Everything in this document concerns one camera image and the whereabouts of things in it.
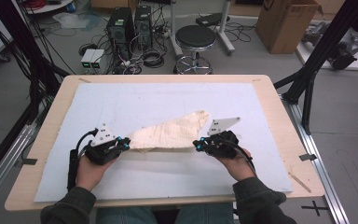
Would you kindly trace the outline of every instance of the human hand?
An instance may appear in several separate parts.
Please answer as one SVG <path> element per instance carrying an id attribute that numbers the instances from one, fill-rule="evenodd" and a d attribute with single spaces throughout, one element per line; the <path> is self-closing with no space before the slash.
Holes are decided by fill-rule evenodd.
<path id="1" fill-rule="evenodd" d="M 248 150 L 243 150 L 248 155 L 248 157 L 251 157 L 251 153 Z M 237 156 L 234 159 L 217 157 L 216 159 L 222 162 L 222 164 L 227 168 L 228 173 L 237 181 L 255 176 L 254 172 L 249 166 L 249 163 L 240 153 L 237 153 Z"/>
<path id="2" fill-rule="evenodd" d="M 82 156 L 77 167 L 76 186 L 91 191 L 100 183 L 104 172 L 115 160 L 104 165 L 97 165 L 90 161 L 87 156 Z"/>

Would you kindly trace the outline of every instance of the stool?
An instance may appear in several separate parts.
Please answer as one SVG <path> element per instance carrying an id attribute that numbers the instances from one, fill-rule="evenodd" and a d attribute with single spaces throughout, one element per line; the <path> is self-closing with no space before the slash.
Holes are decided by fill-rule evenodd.
<path id="1" fill-rule="evenodd" d="M 184 56 L 176 62 L 173 72 L 185 74 L 194 72 L 195 74 L 211 74 L 211 64 L 200 57 L 198 51 L 209 49 L 213 46 L 216 38 L 214 31 L 199 25 L 189 25 L 180 28 L 176 32 L 176 43 L 182 49 L 191 50 L 191 56 Z"/>

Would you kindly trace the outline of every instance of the white cloth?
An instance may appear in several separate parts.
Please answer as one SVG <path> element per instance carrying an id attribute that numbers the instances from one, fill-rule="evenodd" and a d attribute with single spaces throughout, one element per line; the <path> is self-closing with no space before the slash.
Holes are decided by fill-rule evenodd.
<path id="1" fill-rule="evenodd" d="M 172 119 L 130 134 L 131 149 L 147 152 L 153 148 L 193 147 L 199 130 L 209 118 L 208 112 L 196 111 L 178 119 Z"/>

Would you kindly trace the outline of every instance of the floor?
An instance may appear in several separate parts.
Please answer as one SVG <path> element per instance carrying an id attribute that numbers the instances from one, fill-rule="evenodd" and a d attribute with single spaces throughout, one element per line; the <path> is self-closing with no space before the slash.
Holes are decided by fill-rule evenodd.
<path id="1" fill-rule="evenodd" d="M 47 13 L 40 18 L 49 42 L 76 74 L 83 74 L 78 49 L 90 43 L 91 39 L 95 41 L 98 38 L 96 35 L 103 34 L 106 21 L 87 14 L 92 24 L 87 29 L 63 30 L 59 24 L 53 23 L 50 18 L 52 15 Z M 178 19 L 178 26 L 195 24 L 197 17 L 198 15 L 181 17 Z M 232 17 L 230 22 L 251 26 L 256 19 Z M 255 30 L 244 33 L 249 37 L 241 35 L 241 39 L 250 41 L 233 41 L 236 51 L 231 56 L 227 56 L 220 41 L 208 53 L 201 53 L 201 56 L 204 55 L 213 65 L 214 74 L 264 74 L 276 82 L 292 75 L 302 66 L 295 53 L 269 54 Z M 227 36 L 230 40 L 236 39 L 234 35 Z M 169 41 L 166 41 L 166 46 L 168 51 L 164 56 L 165 64 L 160 68 L 145 68 L 142 74 L 172 74 L 174 52 Z M 69 71 L 55 53 L 53 58 L 59 67 Z M 28 105 L 28 88 L 29 82 L 14 60 L 8 63 L 0 62 L 0 143 Z M 278 89 L 278 93 L 287 90 L 288 86 L 282 87 Z M 320 70 L 315 79 L 310 131 L 349 221 L 358 224 L 358 72 Z M 19 171 L 20 168 L 13 167 L 0 187 L 2 224 L 24 221 L 36 223 L 39 219 L 38 211 L 11 213 L 4 208 L 6 197 Z M 325 205 L 323 198 L 313 201 Z M 322 210 L 319 216 L 315 216 L 314 210 L 301 209 L 299 204 L 311 205 L 311 201 L 289 201 L 282 205 L 282 209 L 298 223 L 332 223 L 328 211 Z"/>

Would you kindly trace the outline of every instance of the dark jacket sleeve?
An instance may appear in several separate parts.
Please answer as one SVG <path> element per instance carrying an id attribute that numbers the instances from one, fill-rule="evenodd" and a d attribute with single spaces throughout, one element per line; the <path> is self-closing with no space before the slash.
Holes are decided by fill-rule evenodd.
<path id="1" fill-rule="evenodd" d="M 74 187 L 59 202 L 43 208 L 40 220 L 42 224 L 88 224 L 95 200 L 88 190 Z"/>
<path id="2" fill-rule="evenodd" d="M 244 179 L 233 188 L 241 224 L 296 223 L 279 207 L 286 201 L 286 195 L 267 188 L 257 177 Z"/>

